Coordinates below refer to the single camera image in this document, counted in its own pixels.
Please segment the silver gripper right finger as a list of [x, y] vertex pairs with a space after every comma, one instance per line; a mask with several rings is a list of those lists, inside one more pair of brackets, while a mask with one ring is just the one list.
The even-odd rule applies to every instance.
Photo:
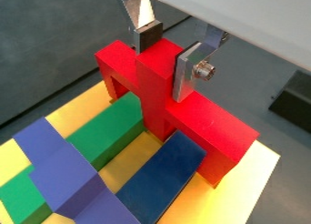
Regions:
[[195, 91], [198, 79], [213, 78], [215, 66], [210, 58], [230, 37], [226, 31], [202, 20], [197, 23], [197, 33], [199, 41], [175, 56], [173, 98], [178, 103]]

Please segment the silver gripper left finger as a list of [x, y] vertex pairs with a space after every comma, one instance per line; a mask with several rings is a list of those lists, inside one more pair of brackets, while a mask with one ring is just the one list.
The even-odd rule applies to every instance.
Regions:
[[130, 20], [137, 53], [149, 49], [163, 36], [163, 23], [157, 20], [151, 0], [121, 0]]

